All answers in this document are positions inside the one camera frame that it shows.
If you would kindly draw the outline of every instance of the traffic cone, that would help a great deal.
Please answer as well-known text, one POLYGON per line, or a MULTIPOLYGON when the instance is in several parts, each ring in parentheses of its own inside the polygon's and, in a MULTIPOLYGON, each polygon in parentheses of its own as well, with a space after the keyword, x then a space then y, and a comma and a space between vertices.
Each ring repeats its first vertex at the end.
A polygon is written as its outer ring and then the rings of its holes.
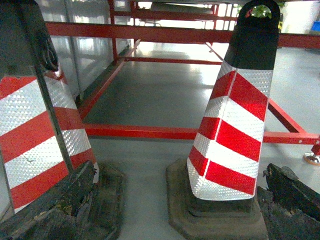
POLYGON ((268 237, 254 197, 279 18, 273 0, 253 0, 241 9, 187 159, 189 180, 177 173, 186 172, 185 161, 167 169, 170 223, 188 239, 268 237), (271 19, 247 14, 260 5, 270 9, 271 19))
POLYGON ((17 213, 80 164, 99 168, 36 2, 2 3, 0 20, 0 151, 17 213))

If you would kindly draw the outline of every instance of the red steel beam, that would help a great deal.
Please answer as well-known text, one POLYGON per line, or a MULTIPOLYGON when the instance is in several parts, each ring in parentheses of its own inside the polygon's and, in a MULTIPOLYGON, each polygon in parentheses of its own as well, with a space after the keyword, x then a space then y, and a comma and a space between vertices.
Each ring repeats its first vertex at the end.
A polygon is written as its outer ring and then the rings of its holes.
MULTIPOLYGON (((130 56, 138 47, 140 43, 140 40, 137 40, 135 44, 133 45, 133 48, 131 48, 125 56, 130 56)), ((107 87, 111 84, 113 79, 116 77, 116 75, 119 73, 123 65, 125 64, 125 59, 121 59, 117 62, 117 64, 114 66, 113 70, 109 72, 109 74, 105 77, 104 82, 102 83, 102 86, 97 89, 95 89, 91 95, 81 104, 81 106, 78 108, 80 117, 83 120, 90 110, 93 108, 93 106, 96 104, 98 99, 101 97, 101 95, 105 92, 107 87)))
MULTIPOLYGON (((194 140, 198 129, 159 126, 130 126, 109 124, 84 124, 89 136, 125 137, 194 140)), ((272 144, 300 144, 320 146, 319 134, 293 132, 264 132, 264 143, 272 144)))
MULTIPOLYGON (((52 36, 140 39, 155 43, 228 43, 233 34, 226 30, 91 23, 47 22, 46 26, 52 36)), ((278 45, 320 49, 320 35, 281 33, 278 45)))
POLYGON ((306 133, 306 131, 272 99, 269 99, 268 109, 289 132, 306 133))
POLYGON ((170 63, 170 64, 204 64, 204 65, 221 65, 221 61, 207 61, 194 59, 173 59, 173 58, 152 58, 152 57, 121 57, 127 62, 148 62, 148 63, 170 63))
POLYGON ((320 146, 319 134, 299 132, 264 132, 263 142, 268 144, 298 144, 320 146))
POLYGON ((126 16, 134 19, 150 19, 150 20, 177 20, 177 21, 201 21, 201 20, 223 20, 237 21, 237 17, 232 16, 216 16, 208 13, 192 13, 192 12, 172 12, 172 11, 151 11, 148 9, 139 9, 134 12, 115 11, 116 16, 126 16))
POLYGON ((126 138, 181 139, 193 140, 197 129, 158 126, 127 126, 107 124, 84 124, 89 136, 108 136, 126 138))

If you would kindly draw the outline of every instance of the black rubber base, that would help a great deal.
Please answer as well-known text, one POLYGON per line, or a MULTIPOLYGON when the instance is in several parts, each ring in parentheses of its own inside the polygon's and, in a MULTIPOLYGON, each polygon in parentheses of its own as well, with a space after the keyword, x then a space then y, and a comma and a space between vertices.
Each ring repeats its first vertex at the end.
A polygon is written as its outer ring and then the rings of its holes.
POLYGON ((88 161, 23 210, 0 223, 5 240, 115 240, 120 233, 125 176, 88 161))
POLYGON ((188 240, 267 240, 268 232, 255 198, 248 214, 235 216, 236 204, 217 205, 215 216, 199 217, 190 213, 187 161, 179 159, 166 169, 169 223, 188 240))

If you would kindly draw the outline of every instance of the concrete floor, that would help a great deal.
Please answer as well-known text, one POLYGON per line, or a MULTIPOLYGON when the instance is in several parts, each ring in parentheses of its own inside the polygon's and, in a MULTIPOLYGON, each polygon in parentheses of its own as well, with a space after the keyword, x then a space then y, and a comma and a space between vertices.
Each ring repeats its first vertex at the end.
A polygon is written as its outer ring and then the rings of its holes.
MULTIPOLYGON (((228 47, 216 44, 222 56, 228 47)), ((205 45, 141 43, 137 56, 217 61, 205 45)), ((277 51, 271 98, 307 131, 320 133, 320 53, 277 51)), ((85 119, 88 123, 198 128, 220 66, 128 62, 85 119)), ((268 112, 266 130, 286 132, 268 112)), ((183 240, 168 224, 165 170, 186 158, 193 141, 91 138, 98 162, 112 163, 127 175, 123 227, 119 240, 183 240)), ((308 145, 263 144, 258 185, 269 163, 292 168, 320 193, 320 167, 302 155, 308 145)))

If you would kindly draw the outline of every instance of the cone base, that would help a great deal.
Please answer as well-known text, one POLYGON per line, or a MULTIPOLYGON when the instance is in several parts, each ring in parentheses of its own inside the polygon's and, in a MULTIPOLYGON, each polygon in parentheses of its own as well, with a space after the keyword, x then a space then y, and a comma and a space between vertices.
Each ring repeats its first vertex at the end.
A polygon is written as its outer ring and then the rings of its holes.
POLYGON ((217 205, 218 214, 212 216, 194 216, 189 211, 190 188, 187 160, 179 159, 166 169, 167 201, 169 224, 187 240, 267 240, 267 228, 260 212, 257 199, 254 198, 250 214, 237 216, 235 209, 221 209, 221 201, 217 205))

